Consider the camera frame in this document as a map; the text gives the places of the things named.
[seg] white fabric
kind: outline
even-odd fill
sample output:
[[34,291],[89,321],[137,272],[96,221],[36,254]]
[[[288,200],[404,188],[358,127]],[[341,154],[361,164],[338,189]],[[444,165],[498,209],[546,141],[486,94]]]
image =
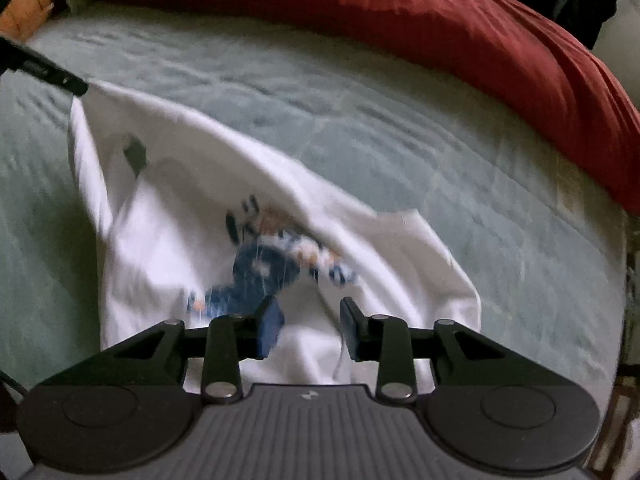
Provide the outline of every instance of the white fabric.
[[[148,161],[138,176],[124,154],[132,139]],[[188,328],[209,322],[188,314],[188,298],[232,281],[237,248],[225,215],[241,216],[249,196],[340,254],[356,279],[339,286],[321,274],[316,284],[301,271],[277,296],[286,323],[276,348],[263,362],[242,362],[246,383],[373,385],[375,366],[341,354],[344,296],[368,316],[423,328],[449,318],[479,330],[474,286],[417,211],[377,214],[298,161],[190,108],[93,82],[72,105],[70,161],[106,246],[103,348],[171,317]],[[416,371],[418,389],[430,390],[428,364],[416,361]]]

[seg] red pillow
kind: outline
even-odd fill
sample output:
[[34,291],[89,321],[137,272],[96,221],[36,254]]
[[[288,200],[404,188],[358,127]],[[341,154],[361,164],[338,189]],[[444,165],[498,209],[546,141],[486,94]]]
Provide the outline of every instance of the red pillow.
[[504,101],[640,213],[640,115],[604,63],[515,0],[107,0],[349,36]]

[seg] bed sheet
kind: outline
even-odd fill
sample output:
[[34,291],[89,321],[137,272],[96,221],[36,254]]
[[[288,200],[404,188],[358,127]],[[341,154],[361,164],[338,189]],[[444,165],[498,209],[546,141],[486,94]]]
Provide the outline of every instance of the bed sheet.
[[[355,42],[241,18],[95,4],[31,45],[81,76],[203,111],[378,211],[417,209],[478,288],[482,332],[606,405],[625,213],[503,104]],[[2,78],[0,362],[29,384],[98,344],[69,107],[27,76]]]

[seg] wooden furniture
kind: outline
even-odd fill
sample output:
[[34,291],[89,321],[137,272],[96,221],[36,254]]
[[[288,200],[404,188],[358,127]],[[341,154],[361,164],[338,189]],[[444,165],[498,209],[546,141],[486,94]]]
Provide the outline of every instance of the wooden furniture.
[[54,7],[54,0],[11,0],[0,14],[0,33],[24,41],[42,25]]

